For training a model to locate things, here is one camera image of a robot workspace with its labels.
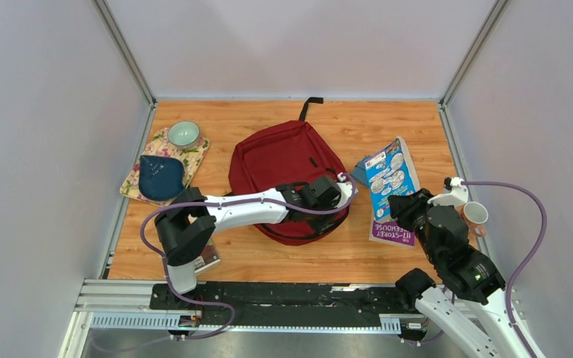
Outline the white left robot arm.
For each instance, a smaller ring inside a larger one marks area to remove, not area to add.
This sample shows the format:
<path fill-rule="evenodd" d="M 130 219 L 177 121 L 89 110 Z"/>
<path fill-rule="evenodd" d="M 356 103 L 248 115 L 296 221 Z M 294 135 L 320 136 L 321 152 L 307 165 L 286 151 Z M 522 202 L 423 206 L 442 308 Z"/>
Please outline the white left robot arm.
<path fill-rule="evenodd" d="M 246 195 L 212 196 L 203 195 L 197 187 L 186 189 L 172 204 L 155 210 L 144 221 L 154 221 L 171 287 L 170 301 L 182 310 L 197 302 L 195 260 L 213 234 L 256 224 L 327 224 L 348 209 L 357 192 L 345 173 Z"/>

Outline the blue comic book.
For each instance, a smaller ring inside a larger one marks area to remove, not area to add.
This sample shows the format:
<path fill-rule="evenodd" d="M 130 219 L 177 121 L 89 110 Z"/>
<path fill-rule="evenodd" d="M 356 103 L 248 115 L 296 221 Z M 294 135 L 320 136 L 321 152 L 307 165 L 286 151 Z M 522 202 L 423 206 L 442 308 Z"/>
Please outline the blue comic book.
<path fill-rule="evenodd" d="M 397 136 L 390 144 L 364 161 L 374 220 L 391 220 L 390 195 L 411 195 L 421 188 L 409 148 Z"/>

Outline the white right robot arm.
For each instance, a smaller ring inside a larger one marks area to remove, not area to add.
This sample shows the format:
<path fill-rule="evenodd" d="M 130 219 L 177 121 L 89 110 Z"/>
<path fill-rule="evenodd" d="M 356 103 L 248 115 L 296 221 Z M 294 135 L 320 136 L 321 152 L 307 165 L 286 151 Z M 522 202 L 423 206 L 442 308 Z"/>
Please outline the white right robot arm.
<path fill-rule="evenodd" d="M 491 259 L 469 243 L 469 226 L 457 208 L 469 202 L 470 182 L 447 178 L 444 191 L 420 189 L 391 195 L 392 219 L 413 232 L 448 298 L 429 275 L 415 268 L 395 286 L 398 307 L 419 311 L 470 357 L 543 357 L 512 305 L 513 281 L 505 280 Z"/>

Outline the red backpack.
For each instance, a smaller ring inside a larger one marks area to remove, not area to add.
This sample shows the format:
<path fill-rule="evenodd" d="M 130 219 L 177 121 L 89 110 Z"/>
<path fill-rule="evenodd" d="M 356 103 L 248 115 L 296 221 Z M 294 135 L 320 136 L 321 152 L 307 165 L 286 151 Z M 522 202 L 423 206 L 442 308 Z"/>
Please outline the red backpack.
<path fill-rule="evenodd" d="M 323 98 L 308 98 L 298 120 L 262 129 L 238 143 L 231 158 L 229 183 L 233 195 L 251 194 L 293 184 L 302 189 L 325 175 L 335 178 L 345 171 L 341 159 L 306 122 L 309 104 L 322 104 Z M 257 224 L 265 236 L 283 245 L 306 245 L 336 230 L 349 209 L 321 217 L 319 221 Z"/>

